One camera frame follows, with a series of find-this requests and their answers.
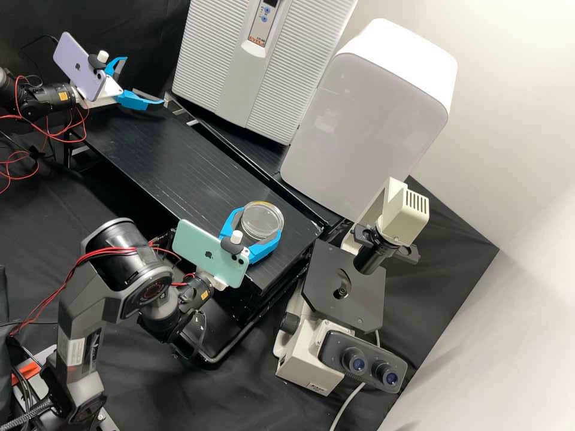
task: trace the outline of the black platform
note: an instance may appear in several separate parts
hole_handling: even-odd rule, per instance
[[[217,292],[204,306],[212,322],[205,339],[207,356],[215,357],[290,287],[313,241],[342,220],[326,210],[317,215],[317,204],[310,209],[270,177],[250,172],[250,166],[218,148],[220,142],[216,138],[214,143],[203,125],[186,126],[168,110],[134,114],[112,108],[92,115],[87,128],[88,146],[160,203],[174,227],[183,218],[218,235],[229,213],[250,201],[269,201],[281,209],[285,226],[277,249],[248,269],[239,289]],[[299,209],[266,183],[277,186]]]

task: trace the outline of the mint green smartphone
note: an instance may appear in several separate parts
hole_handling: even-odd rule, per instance
[[[216,280],[231,287],[239,287],[248,265],[249,257],[232,256],[220,246],[220,240],[195,224],[180,220],[175,230],[172,249],[182,258],[212,274]]]

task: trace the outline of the black backdrop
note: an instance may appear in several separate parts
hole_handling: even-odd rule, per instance
[[[37,74],[46,83],[66,76],[52,61],[48,38],[20,47],[42,34],[68,31],[89,53],[128,56],[120,85],[158,95],[180,51],[189,0],[17,0],[2,1],[0,66],[15,74]]]

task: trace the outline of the sticker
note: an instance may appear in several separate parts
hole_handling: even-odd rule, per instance
[[[84,338],[68,339],[64,331],[58,327],[58,355],[67,366],[77,366],[82,364],[84,357]]]

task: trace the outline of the red wire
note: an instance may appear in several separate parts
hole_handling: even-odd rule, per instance
[[[56,298],[56,296],[58,296],[58,294],[61,291],[65,289],[66,285],[74,275],[74,271],[76,270],[76,268],[78,268],[78,266],[82,265],[83,263],[87,262],[89,259],[93,257],[113,256],[113,255],[125,256],[127,253],[132,253],[135,251],[136,251],[135,247],[105,247],[100,248],[99,250],[91,251],[90,253],[86,253],[83,256],[80,256],[78,260],[76,260],[76,263],[74,264],[72,269],[68,272],[68,275],[64,280],[64,283],[62,283],[62,285],[58,289],[56,289],[53,293],[44,298],[36,307],[34,307],[32,311],[28,314],[28,316],[22,321],[22,323],[20,323],[10,332],[10,335],[17,334],[22,328],[29,325],[30,323],[35,322],[38,319],[38,317],[42,314],[44,309]]]
[[[176,257],[176,258],[178,258],[178,259],[181,260],[181,257],[180,257],[180,256],[178,256],[177,254],[175,254],[173,251],[166,250],[165,248],[152,247],[152,250],[163,251],[164,253],[171,254],[172,256],[174,256],[174,257]]]
[[[88,108],[86,110],[86,116],[83,116],[82,113],[80,112],[80,110],[78,109],[78,107],[76,107],[76,111],[80,115],[80,120],[74,124],[72,124],[72,122],[74,121],[74,114],[72,113],[72,110],[70,110],[70,121],[69,121],[68,125],[57,133],[50,133],[50,129],[48,127],[48,117],[47,116],[46,116],[46,130],[42,130],[40,127],[38,127],[37,125],[32,123],[30,120],[28,120],[27,118],[24,118],[22,116],[22,112],[20,112],[20,106],[18,105],[18,81],[20,79],[24,79],[24,80],[26,80],[26,82],[28,82],[28,79],[22,75],[19,75],[18,77],[16,77],[16,80],[14,81],[14,102],[16,105],[16,111],[18,112],[18,115],[8,114],[8,115],[0,116],[0,119],[25,120],[34,129],[36,129],[37,131],[42,133],[45,136],[45,138],[44,138],[44,143],[42,144],[42,147],[40,148],[40,153],[44,151],[44,149],[46,147],[46,143],[48,142],[48,139],[50,139],[50,138],[55,139],[59,142],[63,142],[65,144],[74,144],[77,142],[82,142],[86,139],[86,136],[87,136],[86,119],[88,118],[88,115],[90,114],[90,108]],[[79,126],[79,125],[82,125],[82,130],[84,132],[83,137],[81,137],[80,139],[65,140],[65,139],[59,138],[59,136],[62,135],[63,133],[68,132],[71,128],[74,128],[74,127]],[[24,153],[24,154],[26,154],[26,156],[19,157],[16,160],[11,160],[14,155],[20,154],[20,153]],[[30,157],[30,153],[28,151],[19,150],[19,151],[15,151],[14,153],[10,154],[8,159],[0,161],[0,165],[4,165],[4,169],[6,170],[6,173],[3,173],[2,171],[0,171],[0,175],[2,175],[3,177],[8,179],[7,184],[4,186],[4,188],[2,190],[0,190],[0,195],[3,194],[6,190],[8,190],[12,181],[25,180],[27,178],[33,177],[34,175],[36,175],[38,173],[40,165],[39,165],[38,161],[36,160],[36,168],[30,174],[22,175],[20,177],[13,177],[12,175],[10,175],[10,170],[8,168],[8,165],[11,163],[19,162],[19,161],[24,160],[28,157]]]
[[[11,160],[13,156],[20,154],[20,153],[24,153],[25,156],[19,157],[16,160]],[[10,175],[10,169],[8,168],[8,165],[11,163],[16,163],[16,162],[19,162],[21,160],[27,159],[28,157],[30,157],[30,153],[28,153],[27,151],[17,150],[17,151],[14,151],[12,154],[10,154],[5,161],[0,162],[0,164],[4,165],[4,168],[6,169],[6,173],[3,173],[2,171],[0,171],[0,175],[8,179],[8,183],[4,186],[4,188],[2,190],[0,190],[0,195],[3,194],[6,190],[8,190],[12,181],[25,180],[26,178],[33,177],[38,172],[40,165],[38,164],[38,161],[36,161],[36,169],[34,169],[34,171],[31,172],[30,174],[23,175],[21,177],[13,177],[12,175]]]

